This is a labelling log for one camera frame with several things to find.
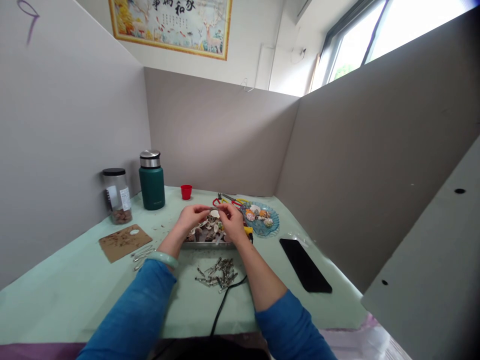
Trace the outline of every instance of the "black phone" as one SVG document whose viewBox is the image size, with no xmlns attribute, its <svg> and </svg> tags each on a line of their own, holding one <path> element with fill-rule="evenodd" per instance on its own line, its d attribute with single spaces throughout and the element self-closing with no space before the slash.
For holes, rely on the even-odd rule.
<svg viewBox="0 0 480 360">
<path fill-rule="evenodd" d="M 280 239 L 280 245 L 306 291 L 332 293 L 332 287 L 297 240 Z"/>
</svg>

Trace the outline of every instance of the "hand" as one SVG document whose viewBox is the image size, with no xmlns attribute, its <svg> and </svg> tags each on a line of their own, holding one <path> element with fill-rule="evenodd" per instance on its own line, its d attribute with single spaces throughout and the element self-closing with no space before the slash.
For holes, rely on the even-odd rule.
<svg viewBox="0 0 480 360">
<path fill-rule="evenodd" d="M 200 204 L 186 206 L 181 211 L 175 228 L 181 229 L 187 236 L 190 230 L 206 219 L 208 214 L 210 214 L 210 206 Z"/>
<path fill-rule="evenodd" d="M 244 216 L 242 213 L 231 203 L 221 203 L 218 205 L 218 209 L 221 223 L 229 239 L 233 243 L 243 239 L 248 240 L 247 234 L 245 234 Z"/>
</svg>

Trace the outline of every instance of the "framed painting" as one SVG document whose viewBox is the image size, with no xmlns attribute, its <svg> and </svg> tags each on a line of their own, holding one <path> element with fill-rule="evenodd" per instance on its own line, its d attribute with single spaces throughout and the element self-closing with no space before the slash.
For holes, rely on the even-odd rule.
<svg viewBox="0 0 480 360">
<path fill-rule="evenodd" d="M 118 40 L 227 60 L 232 0 L 108 0 Z"/>
</svg>

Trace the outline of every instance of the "table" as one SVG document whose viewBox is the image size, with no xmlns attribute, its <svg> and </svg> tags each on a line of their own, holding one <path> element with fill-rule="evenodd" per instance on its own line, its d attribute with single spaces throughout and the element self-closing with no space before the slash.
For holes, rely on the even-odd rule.
<svg viewBox="0 0 480 360">
<path fill-rule="evenodd" d="M 166 205 L 157 211 L 143 208 L 141 194 L 132 198 L 133 221 L 113 225 L 109 218 L 39 263 L 0 291 L 0 324 L 4 331 L 0 345 L 12 343 L 87 342 L 105 315 L 134 279 L 130 256 L 109 263 L 98 240 L 127 226 L 138 224 L 157 247 L 175 224 L 186 205 L 211 205 L 217 196 L 211 191 L 193 190 L 188 201 L 178 187 L 165 187 Z M 319 329 L 356 329 L 367 316 L 360 304 L 361 293 L 339 269 L 308 239 L 308 235 L 276 197 L 239 198 L 259 201 L 275 209 L 280 217 L 277 236 L 254 238 L 254 246 L 311 313 Z M 332 294 L 308 293 L 302 287 L 279 239 L 288 233 L 306 239 L 307 253 L 333 288 Z M 177 284 L 170 297 L 161 336 L 186 338 L 210 334 L 224 294 L 195 281 L 197 266 L 206 269 L 218 257 L 233 258 L 239 274 L 245 271 L 236 250 L 182 250 L 175 271 Z M 218 320 L 216 334 L 238 334 L 258 330 L 248 283 L 232 289 Z"/>
</svg>

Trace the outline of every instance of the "jar label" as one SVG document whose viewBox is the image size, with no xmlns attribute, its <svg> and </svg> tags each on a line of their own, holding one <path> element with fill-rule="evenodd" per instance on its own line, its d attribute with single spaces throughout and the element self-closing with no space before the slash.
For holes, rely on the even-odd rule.
<svg viewBox="0 0 480 360">
<path fill-rule="evenodd" d="M 115 208 L 119 205 L 119 198 L 117 197 L 117 188 L 115 185 L 106 188 L 106 195 L 108 202 L 110 203 L 111 210 L 115 210 Z"/>
<path fill-rule="evenodd" d="M 123 211 L 130 210 L 132 204 L 130 203 L 130 192 L 129 188 L 126 187 L 123 190 L 120 190 L 121 196 L 121 206 L 123 207 Z"/>
</svg>

